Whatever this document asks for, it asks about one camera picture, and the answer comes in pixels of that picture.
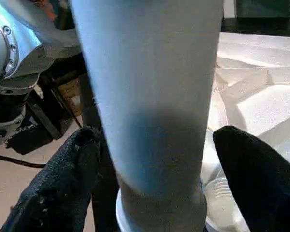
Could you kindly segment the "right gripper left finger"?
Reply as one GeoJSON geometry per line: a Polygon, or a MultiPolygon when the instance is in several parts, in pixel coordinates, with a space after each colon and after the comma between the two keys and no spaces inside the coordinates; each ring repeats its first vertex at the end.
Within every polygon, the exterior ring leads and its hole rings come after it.
{"type": "Polygon", "coordinates": [[[100,167],[101,132],[82,127],[22,191],[2,232],[81,232],[100,167]]]}

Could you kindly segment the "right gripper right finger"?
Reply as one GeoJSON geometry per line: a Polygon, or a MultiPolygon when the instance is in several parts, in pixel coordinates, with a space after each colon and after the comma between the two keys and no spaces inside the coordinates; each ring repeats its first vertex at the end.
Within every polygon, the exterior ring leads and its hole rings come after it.
{"type": "Polygon", "coordinates": [[[233,197],[252,232],[290,232],[290,163],[235,126],[213,133],[233,197]]]}

